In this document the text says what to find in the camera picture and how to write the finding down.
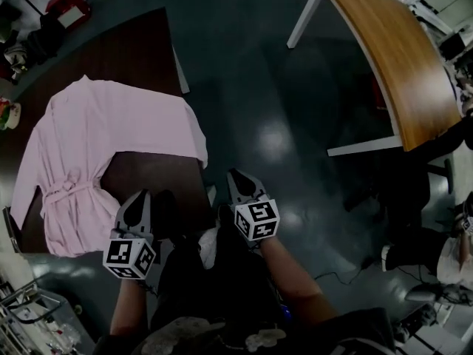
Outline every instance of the black and white marker cube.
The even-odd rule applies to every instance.
[[[276,235],[279,213],[275,200],[235,206],[235,225],[249,240]]]
[[[143,238],[111,239],[103,252],[103,265],[121,279],[144,280],[156,253]]]

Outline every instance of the curved wooden tabletop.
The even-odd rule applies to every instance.
[[[404,150],[460,120],[442,62],[409,8],[396,0],[332,0],[363,41],[391,103]]]

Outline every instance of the black pants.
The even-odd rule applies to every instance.
[[[386,269],[399,266],[423,265],[437,276],[437,264],[447,235],[431,229],[418,229],[405,240],[389,249]]]
[[[210,321],[282,323],[284,316],[265,261],[249,251],[232,224],[217,235],[214,267],[203,268],[196,243],[176,246],[168,256],[158,286],[155,331],[178,317]]]

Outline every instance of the white sneaker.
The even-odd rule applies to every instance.
[[[383,249],[381,250],[381,268],[383,269],[383,272],[386,272],[386,258],[387,258],[387,253],[389,252],[389,250],[391,249],[391,246],[390,245],[386,245],[385,247],[383,247]]]

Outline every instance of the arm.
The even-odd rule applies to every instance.
[[[464,231],[460,237],[460,271],[470,256],[470,236]]]
[[[122,280],[110,335],[127,336],[147,331],[146,291],[134,280]]]
[[[310,326],[337,317],[319,285],[276,237],[263,240],[261,252],[279,293],[300,323]]]

